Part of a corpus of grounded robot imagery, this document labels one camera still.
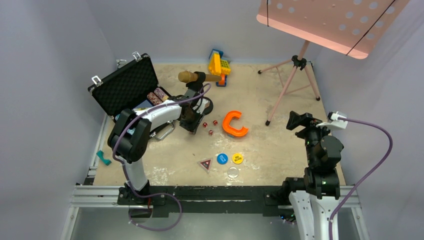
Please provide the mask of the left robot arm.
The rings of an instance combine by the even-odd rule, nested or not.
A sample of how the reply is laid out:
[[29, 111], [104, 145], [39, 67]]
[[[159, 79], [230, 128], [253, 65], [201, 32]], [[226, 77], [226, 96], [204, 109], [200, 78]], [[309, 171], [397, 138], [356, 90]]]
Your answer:
[[213, 107], [208, 97], [181, 95], [139, 112], [132, 109], [121, 112], [107, 144], [112, 149], [112, 157], [122, 165], [132, 201], [142, 205], [149, 199], [149, 180], [142, 159], [153, 130], [177, 120], [180, 127], [194, 135]]

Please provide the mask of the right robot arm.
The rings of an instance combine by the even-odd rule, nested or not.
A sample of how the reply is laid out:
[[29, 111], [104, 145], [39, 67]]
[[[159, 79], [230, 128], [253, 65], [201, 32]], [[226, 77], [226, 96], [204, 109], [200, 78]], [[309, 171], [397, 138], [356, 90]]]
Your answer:
[[330, 113], [328, 121], [314, 118], [310, 113], [289, 113], [286, 129], [302, 126], [295, 136], [305, 143], [307, 167], [302, 178], [287, 177], [282, 184], [280, 196], [292, 205], [302, 240], [338, 239], [338, 233], [330, 233], [337, 226], [331, 223], [330, 215], [339, 203], [340, 181], [336, 170], [341, 160], [344, 145], [330, 134], [343, 130], [347, 122], [337, 113]]

